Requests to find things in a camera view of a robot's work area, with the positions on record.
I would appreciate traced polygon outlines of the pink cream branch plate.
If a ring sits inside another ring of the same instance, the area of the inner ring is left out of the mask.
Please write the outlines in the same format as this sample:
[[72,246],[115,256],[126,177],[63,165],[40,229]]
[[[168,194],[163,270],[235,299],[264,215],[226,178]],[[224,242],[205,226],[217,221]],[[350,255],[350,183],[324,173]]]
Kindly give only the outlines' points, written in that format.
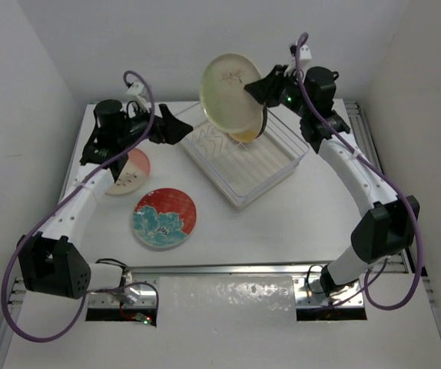
[[126,165],[106,194],[122,196],[135,192],[148,180],[150,173],[151,163],[148,156],[142,150],[134,148],[128,152]]

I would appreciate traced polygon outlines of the tan plate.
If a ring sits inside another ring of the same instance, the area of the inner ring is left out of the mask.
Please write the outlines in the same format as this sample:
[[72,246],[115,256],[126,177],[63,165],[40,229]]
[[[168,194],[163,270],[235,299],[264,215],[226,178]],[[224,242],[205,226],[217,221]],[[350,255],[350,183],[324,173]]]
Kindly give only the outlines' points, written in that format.
[[229,133],[228,135],[237,142],[248,143],[257,138],[262,125],[262,112],[257,117],[247,120],[247,127],[238,133]]

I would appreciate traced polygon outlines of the red blue floral plate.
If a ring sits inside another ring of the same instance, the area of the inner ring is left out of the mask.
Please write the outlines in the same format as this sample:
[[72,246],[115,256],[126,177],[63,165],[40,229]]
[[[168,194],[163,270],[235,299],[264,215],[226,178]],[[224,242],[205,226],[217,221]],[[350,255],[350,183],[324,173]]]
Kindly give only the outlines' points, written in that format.
[[191,197],[176,188],[148,192],[131,217],[136,238],[156,250],[175,248],[185,242],[197,223],[197,208]]

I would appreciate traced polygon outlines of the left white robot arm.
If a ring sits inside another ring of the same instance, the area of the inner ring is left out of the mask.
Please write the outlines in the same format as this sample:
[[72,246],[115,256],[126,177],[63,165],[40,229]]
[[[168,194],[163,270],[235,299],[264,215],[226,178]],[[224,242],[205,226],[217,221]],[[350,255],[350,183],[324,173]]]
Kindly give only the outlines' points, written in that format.
[[158,108],[158,115],[140,107],[129,115],[118,100],[96,104],[94,127],[71,187],[57,211],[22,243],[18,262],[27,290],[72,299],[85,295],[91,264],[79,251],[81,239],[98,202],[127,164],[128,151],[143,140],[175,145],[193,131],[166,104]]

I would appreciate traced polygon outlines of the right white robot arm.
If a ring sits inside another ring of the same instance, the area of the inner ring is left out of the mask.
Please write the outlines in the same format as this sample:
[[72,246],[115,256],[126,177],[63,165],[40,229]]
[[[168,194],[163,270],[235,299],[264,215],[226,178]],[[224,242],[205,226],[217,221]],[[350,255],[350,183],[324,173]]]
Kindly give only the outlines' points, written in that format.
[[408,248],[419,214],[419,202],[386,182],[334,111],[338,77],[337,71],[316,66],[299,82],[299,73],[277,65],[265,78],[244,87],[265,108],[283,105],[300,117],[304,140],[336,172],[359,210],[361,219],[350,235],[350,246],[311,284],[326,296],[352,284],[377,261]]

